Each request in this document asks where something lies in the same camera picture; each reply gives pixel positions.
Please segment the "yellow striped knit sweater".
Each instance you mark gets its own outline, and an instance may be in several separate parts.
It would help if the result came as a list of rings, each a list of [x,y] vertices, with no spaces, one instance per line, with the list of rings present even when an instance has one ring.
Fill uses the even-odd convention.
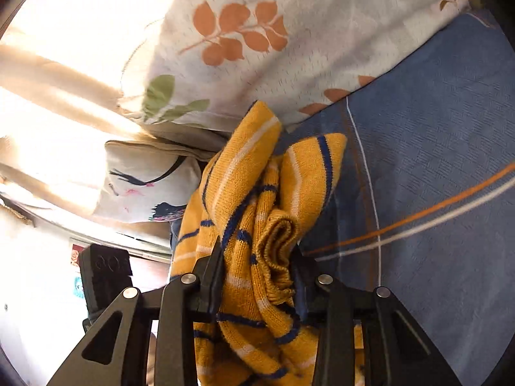
[[[194,326],[203,385],[308,385],[314,376],[319,334],[294,311],[290,255],[339,182],[347,139],[326,133],[279,154],[281,131],[256,102],[185,209],[170,273],[190,272],[214,247],[225,268],[215,320]]]

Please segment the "white cushion with girl print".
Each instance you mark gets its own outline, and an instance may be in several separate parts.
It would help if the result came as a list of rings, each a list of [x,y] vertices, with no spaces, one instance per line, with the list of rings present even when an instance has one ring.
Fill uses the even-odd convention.
[[[123,223],[183,217],[214,156],[183,145],[109,140],[107,175],[94,214]]]

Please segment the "blue plaid bedspread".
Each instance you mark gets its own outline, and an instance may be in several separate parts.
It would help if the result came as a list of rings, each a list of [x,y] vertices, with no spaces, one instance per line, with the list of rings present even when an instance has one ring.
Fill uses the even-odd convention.
[[[458,17],[275,151],[326,133],[347,139],[341,176],[295,247],[388,288],[458,385],[513,384],[514,51],[492,16]]]

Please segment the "floral leaf print pillow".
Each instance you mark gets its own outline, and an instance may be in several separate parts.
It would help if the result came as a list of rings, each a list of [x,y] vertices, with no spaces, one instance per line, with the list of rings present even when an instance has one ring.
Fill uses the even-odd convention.
[[[146,125],[233,131],[261,100],[296,125],[390,71],[479,0],[173,0],[122,71]]]

